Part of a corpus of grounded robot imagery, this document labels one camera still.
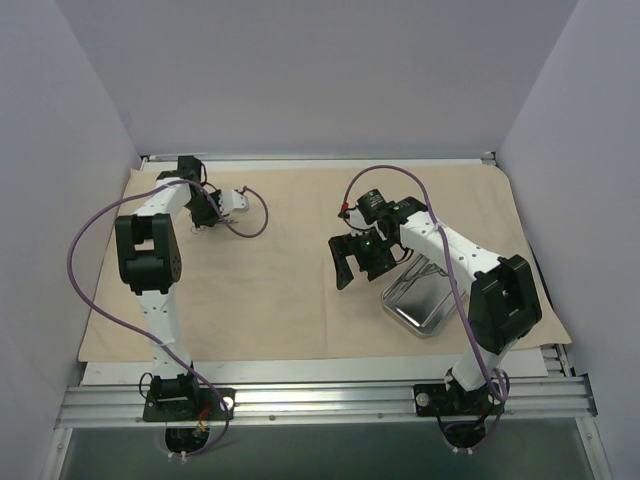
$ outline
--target metal frame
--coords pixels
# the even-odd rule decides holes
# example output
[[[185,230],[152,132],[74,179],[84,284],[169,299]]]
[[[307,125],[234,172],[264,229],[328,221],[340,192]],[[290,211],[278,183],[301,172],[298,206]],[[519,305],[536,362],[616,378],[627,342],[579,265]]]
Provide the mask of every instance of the metal frame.
[[[412,387],[425,382],[225,385],[236,389],[233,425],[424,422]],[[137,386],[72,387],[58,428],[165,428],[194,422],[145,423]],[[595,405],[583,377],[513,379],[505,419],[591,417]]]

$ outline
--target black mounting plate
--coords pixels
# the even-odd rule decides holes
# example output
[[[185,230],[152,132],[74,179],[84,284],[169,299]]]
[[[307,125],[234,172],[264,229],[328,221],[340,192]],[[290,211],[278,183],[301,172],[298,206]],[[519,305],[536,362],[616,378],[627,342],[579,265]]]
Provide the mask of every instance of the black mounting plate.
[[[426,393],[429,396],[429,403],[426,406],[418,405],[416,399],[419,394]],[[453,402],[446,401],[448,398],[444,383],[416,384],[413,386],[413,402],[416,407],[418,417],[459,417],[459,416],[482,416],[493,407],[489,400],[488,393],[478,396],[474,402],[465,405],[464,409],[457,408]]]
[[[218,388],[217,390],[223,397],[231,398],[235,406],[236,391],[233,388]],[[220,401],[209,388],[200,387],[200,398],[200,405],[207,405],[207,402],[211,405],[211,412],[203,420],[224,421],[226,419]],[[144,405],[142,420],[145,422],[197,422],[203,408],[194,409],[191,402],[186,400],[147,401]],[[233,407],[229,409],[229,420],[231,419],[233,419]]]

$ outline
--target screw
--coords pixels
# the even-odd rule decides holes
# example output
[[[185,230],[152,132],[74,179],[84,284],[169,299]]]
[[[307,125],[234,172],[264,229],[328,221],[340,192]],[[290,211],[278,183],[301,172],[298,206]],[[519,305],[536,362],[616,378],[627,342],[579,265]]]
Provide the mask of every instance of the screw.
[[[426,407],[429,405],[429,395],[424,392],[416,395],[416,404],[418,404],[419,407]]]

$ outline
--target wire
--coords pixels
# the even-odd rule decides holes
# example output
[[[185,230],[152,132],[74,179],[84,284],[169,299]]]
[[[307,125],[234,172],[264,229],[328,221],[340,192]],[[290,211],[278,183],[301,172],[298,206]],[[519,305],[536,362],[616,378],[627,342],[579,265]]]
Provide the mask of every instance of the wire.
[[[351,182],[349,182],[349,185],[347,186],[346,191],[344,192],[344,198],[342,200],[342,204],[346,205],[347,204],[347,200],[349,199],[349,193],[351,193],[351,189],[353,188],[353,185],[356,183],[356,181],[365,173],[370,172],[372,170],[379,170],[379,169],[387,169],[387,170],[395,170],[396,172],[400,172],[403,173],[405,175],[407,175],[408,177],[410,177],[411,179],[413,179],[417,184],[418,187],[420,187],[420,190],[422,192],[422,195],[424,197],[424,203],[427,207],[427,212],[429,214],[429,217],[431,218],[431,221],[433,222],[434,225],[438,226],[438,232],[440,233],[440,236],[442,237],[442,245],[444,247],[444,260],[445,260],[445,264],[447,266],[447,272],[449,272],[449,284],[451,285],[451,292],[453,293],[453,298],[455,300],[455,304],[456,304],[456,308],[458,310],[458,313],[460,314],[460,319],[462,320],[462,325],[464,327],[465,333],[467,334],[467,339],[469,340],[469,345],[471,346],[471,350],[473,351],[473,356],[476,359],[476,362],[478,362],[478,367],[480,368],[480,372],[482,373],[482,376],[485,380],[486,385],[489,388],[489,391],[491,393],[491,395],[498,400],[499,403],[501,403],[503,406],[506,403],[508,396],[509,396],[509,392],[506,389],[506,385],[505,385],[505,380],[503,379],[500,371],[498,371],[497,369],[495,370],[497,379],[498,379],[498,383],[500,384],[500,390],[498,391],[498,389],[496,388],[496,386],[493,384],[493,381],[491,379],[491,373],[489,372],[487,366],[484,363],[484,360],[482,359],[482,354],[480,352],[480,345],[478,345],[477,340],[475,339],[475,336],[473,335],[473,330],[471,329],[471,323],[469,322],[469,318],[467,317],[466,312],[464,311],[464,305],[462,303],[462,296],[460,295],[460,292],[458,291],[458,284],[456,282],[455,279],[455,275],[453,272],[453,263],[451,261],[451,250],[449,248],[449,240],[447,239],[447,234],[444,231],[444,228],[442,227],[442,225],[440,225],[438,223],[438,217],[436,217],[435,212],[433,211],[433,207],[431,205],[431,200],[429,199],[429,194],[427,193],[427,188],[424,186],[424,183],[422,183],[422,181],[413,173],[411,173],[409,170],[406,170],[402,167],[397,167],[395,165],[374,165],[371,167],[367,167],[363,170],[361,170],[358,174],[356,174],[356,176],[354,176],[351,179]],[[495,429],[496,425],[498,424],[498,421],[500,420],[500,417],[502,416],[502,410],[500,412],[498,412],[498,415],[496,416],[496,419],[493,423],[493,425],[491,426],[491,430],[487,433],[487,436],[489,436],[493,430]],[[482,443],[484,443],[484,440],[487,438],[487,436],[485,436],[485,438],[483,438],[477,446],[480,446]]]
[[[132,325],[132,324],[130,324],[130,323],[124,321],[124,320],[119,319],[118,317],[110,314],[106,310],[104,310],[101,307],[99,307],[98,305],[96,305],[93,302],[93,300],[91,300],[87,296],[87,294],[82,290],[82,288],[80,288],[80,285],[78,284],[78,280],[76,279],[76,276],[75,276],[75,272],[73,270],[73,257],[75,255],[75,251],[76,251],[76,248],[78,246],[78,243],[80,242],[80,239],[85,234],[85,232],[89,229],[89,227],[91,227],[91,225],[93,225],[100,217],[102,217],[104,214],[106,214],[110,210],[112,210],[112,209],[114,209],[116,207],[119,207],[120,205],[123,205],[125,203],[131,202],[133,200],[139,200],[141,198],[145,198],[145,197],[148,197],[150,195],[154,195],[154,194],[164,190],[165,188],[169,188],[169,187],[171,187],[173,185],[180,185],[180,184],[192,185],[192,186],[202,190],[205,193],[209,203],[211,203],[211,205],[213,206],[213,208],[216,211],[216,213],[218,213],[218,215],[220,216],[220,219],[222,220],[222,222],[226,225],[226,227],[229,230],[234,232],[236,235],[238,235],[240,237],[243,237],[243,238],[254,238],[254,237],[257,237],[258,235],[260,235],[267,228],[267,224],[269,223],[269,209],[267,207],[267,203],[254,190],[252,190],[252,189],[250,189],[248,187],[244,187],[247,191],[249,191],[252,194],[254,194],[258,198],[258,200],[260,200],[260,202],[262,203],[262,205],[263,205],[263,207],[265,209],[265,221],[264,221],[264,225],[262,226],[262,228],[260,228],[256,233],[246,234],[246,233],[237,231],[235,228],[233,228],[230,225],[230,223],[229,223],[229,221],[227,219],[222,217],[220,209],[216,205],[215,201],[213,200],[213,198],[211,197],[209,192],[207,192],[202,185],[200,185],[199,183],[194,182],[192,180],[177,179],[177,180],[173,180],[171,182],[167,182],[164,185],[161,185],[161,186],[159,186],[157,188],[154,188],[153,190],[150,190],[149,192],[140,193],[140,194],[137,194],[137,195],[131,195],[131,196],[125,197],[125,198],[123,198],[121,200],[117,200],[115,202],[112,202],[109,205],[107,205],[106,207],[104,207],[101,210],[99,210],[97,213],[95,213],[91,218],[89,218],[89,220],[87,220],[84,223],[84,225],[82,225],[80,227],[78,232],[73,237],[73,240],[71,240],[71,244],[69,245],[69,250],[67,252],[67,276],[69,277],[69,281],[71,282],[71,286],[73,287],[73,290],[80,297],[80,299],[84,303],[86,303],[92,310],[95,310],[96,312],[101,314],[103,317],[111,320],[112,322],[114,322],[114,323],[116,323],[116,324],[118,324],[118,325],[120,325],[120,326],[122,326],[124,328],[127,328],[127,329],[129,329],[129,330],[131,330],[133,332],[136,332],[136,333],[148,338],[149,340],[157,343],[160,346],[160,348],[162,348],[162,350],[164,350],[165,353],[167,355],[169,355],[169,357],[171,357],[171,359],[174,362],[176,362],[179,366],[184,368],[191,375],[196,377],[198,379],[198,381],[200,381],[200,383],[203,383],[207,388],[209,388],[209,390],[211,390],[211,392],[219,400],[220,405],[222,406],[222,408],[223,408],[223,410],[225,412],[225,422],[224,422],[224,427],[222,429],[222,432],[220,432],[220,434],[215,439],[213,439],[212,441],[208,442],[201,449],[187,454],[188,456],[192,456],[192,455],[198,455],[200,453],[204,453],[205,451],[209,450],[211,447],[213,447],[215,444],[217,444],[222,439],[222,437],[224,437],[224,435],[227,433],[227,430],[229,429],[229,409],[227,408],[227,404],[224,402],[222,395],[220,394],[218,389],[216,389],[211,384],[211,382],[209,382],[204,376],[202,376],[200,373],[198,373],[196,370],[194,370],[190,365],[188,365],[187,363],[182,361],[182,359],[180,357],[178,357],[175,353],[173,353],[173,351],[171,351],[171,349],[169,347],[167,347],[160,338],[158,338],[157,336],[153,335],[152,333],[147,332],[146,330],[143,330],[142,328],[136,327],[135,325]]]
[[[204,164],[204,162],[200,162],[200,165],[202,165],[202,169],[204,170],[204,181],[200,182],[200,185],[202,185],[203,187],[205,185],[211,185],[209,183],[209,172],[207,172],[207,166]]]
[[[140,380],[138,381],[138,392],[140,393],[140,396],[144,398],[145,402],[149,401],[149,397],[142,393],[142,380],[144,380],[144,377],[146,377],[147,375],[149,375],[151,377],[151,380],[153,380],[153,375],[151,374],[151,372],[144,372],[140,377]]]
[[[400,260],[398,260],[396,262],[396,265],[402,265],[403,263],[407,263],[409,260],[411,260],[411,257],[413,257],[413,250],[410,248],[404,248],[404,253],[402,254],[402,257],[400,257]]]
[[[368,231],[369,231],[369,230],[371,230],[373,227],[369,227],[369,228],[358,228],[358,227],[354,227],[354,226],[353,226],[353,225],[351,225],[351,224],[349,223],[349,221],[347,220],[347,218],[348,218],[348,217],[347,217],[347,215],[346,215],[346,214],[347,214],[347,212],[353,212],[355,209],[356,209],[356,207],[353,207],[353,208],[347,208],[347,209],[345,209],[343,212],[341,212],[343,215],[341,215],[341,217],[340,217],[340,218],[342,218],[342,220],[344,221],[344,223],[346,223],[346,224],[349,226],[349,228],[351,228],[352,230],[355,230],[356,232],[364,232],[364,233],[368,232]]]
[[[218,187],[216,187],[215,185],[213,185],[213,184],[211,184],[211,183],[209,183],[209,182],[207,182],[207,181],[205,181],[205,182],[202,184],[202,186],[203,186],[203,187],[209,186],[209,187],[213,188],[213,191],[214,191],[214,192],[217,192],[217,191],[218,191]]]

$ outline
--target white panel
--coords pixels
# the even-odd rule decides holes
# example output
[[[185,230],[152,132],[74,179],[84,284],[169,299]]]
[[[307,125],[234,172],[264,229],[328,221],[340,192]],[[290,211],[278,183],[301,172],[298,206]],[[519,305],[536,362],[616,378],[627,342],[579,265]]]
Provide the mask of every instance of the white panel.
[[[72,293],[73,233],[119,196],[136,152],[53,2],[0,4],[0,475],[36,478],[88,308]],[[78,250],[93,292],[110,225]]]
[[[588,372],[615,478],[638,478],[640,2],[578,4],[500,151]]]
[[[143,153],[478,157],[576,0],[58,0]]]

